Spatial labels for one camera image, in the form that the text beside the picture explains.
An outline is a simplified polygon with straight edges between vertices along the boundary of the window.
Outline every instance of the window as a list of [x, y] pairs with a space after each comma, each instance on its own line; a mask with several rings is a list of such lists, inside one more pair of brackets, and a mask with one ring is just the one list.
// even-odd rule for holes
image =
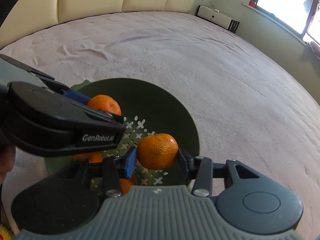
[[255, 7], [305, 41], [320, 44], [320, 0], [253, 0]]

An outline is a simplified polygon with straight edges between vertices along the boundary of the ribbed gray handle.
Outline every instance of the ribbed gray handle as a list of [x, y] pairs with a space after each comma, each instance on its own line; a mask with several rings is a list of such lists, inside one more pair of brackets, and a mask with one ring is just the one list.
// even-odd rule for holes
[[221, 218], [209, 198], [191, 195], [186, 186], [134, 186], [120, 198], [104, 201], [87, 225], [62, 235], [22, 231], [15, 240], [302, 240], [294, 230], [253, 235]]

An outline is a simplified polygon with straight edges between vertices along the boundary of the metal screw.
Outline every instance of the metal screw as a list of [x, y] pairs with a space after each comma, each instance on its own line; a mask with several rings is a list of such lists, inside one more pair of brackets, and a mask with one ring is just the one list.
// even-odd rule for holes
[[207, 196], [209, 196], [209, 194], [210, 194], [209, 191], [204, 188], [196, 189], [193, 192], [193, 195], [195, 195], [197, 197], [207, 197]]
[[116, 198], [116, 197], [121, 197], [122, 194], [119, 190], [110, 189], [110, 190], [107, 190], [106, 195], [108, 197]]

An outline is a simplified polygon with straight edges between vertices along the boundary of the green bowl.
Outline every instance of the green bowl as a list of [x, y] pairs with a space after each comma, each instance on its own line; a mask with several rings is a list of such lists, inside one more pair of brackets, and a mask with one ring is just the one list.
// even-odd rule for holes
[[[103, 151], [103, 157], [111, 155], [122, 156], [131, 146], [154, 133], [172, 135], [180, 148], [186, 149], [192, 156], [199, 155], [199, 136], [192, 117], [173, 95], [151, 83], [130, 79], [112, 78], [90, 83], [85, 81], [73, 87], [89, 97], [108, 95], [118, 102], [124, 124], [127, 130], [118, 147]], [[71, 163], [72, 156], [45, 158], [50, 174]], [[188, 185], [179, 168], [178, 162], [165, 170], [152, 171], [143, 168], [138, 162], [136, 175], [139, 185]], [[92, 187], [100, 182], [97, 178], [92, 181]]]

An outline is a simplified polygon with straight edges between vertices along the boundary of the mandarin orange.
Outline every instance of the mandarin orange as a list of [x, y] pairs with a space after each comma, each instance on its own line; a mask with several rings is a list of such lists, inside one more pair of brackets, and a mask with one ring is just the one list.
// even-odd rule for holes
[[72, 161], [76, 161], [78, 159], [89, 159], [89, 163], [100, 163], [103, 160], [102, 153], [94, 152], [94, 153], [81, 153], [73, 155]]
[[178, 149], [176, 140], [169, 134], [149, 135], [139, 141], [137, 159], [149, 170], [163, 170], [174, 164]]
[[113, 114], [121, 115], [121, 108], [118, 103], [110, 96], [97, 95], [89, 100], [87, 106], [96, 109], [104, 110]]
[[127, 194], [132, 185], [138, 185], [136, 175], [133, 173], [130, 179], [120, 179], [123, 194]]

